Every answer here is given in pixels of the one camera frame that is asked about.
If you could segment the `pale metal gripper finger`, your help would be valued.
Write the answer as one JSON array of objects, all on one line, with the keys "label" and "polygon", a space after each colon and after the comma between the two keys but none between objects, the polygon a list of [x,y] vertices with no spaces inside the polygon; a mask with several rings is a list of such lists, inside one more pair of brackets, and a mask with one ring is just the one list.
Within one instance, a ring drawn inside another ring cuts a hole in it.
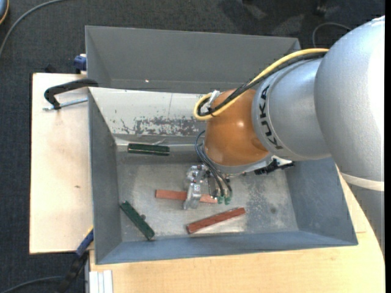
[{"label": "pale metal gripper finger", "polygon": [[183,209],[196,209],[201,199],[201,186],[200,184],[190,183],[186,194],[186,199],[183,203]]},{"label": "pale metal gripper finger", "polygon": [[201,189],[205,185],[206,170],[204,165],[192,165],[185,174],[183,189],[188,191],[190,187],[196,186]]}]

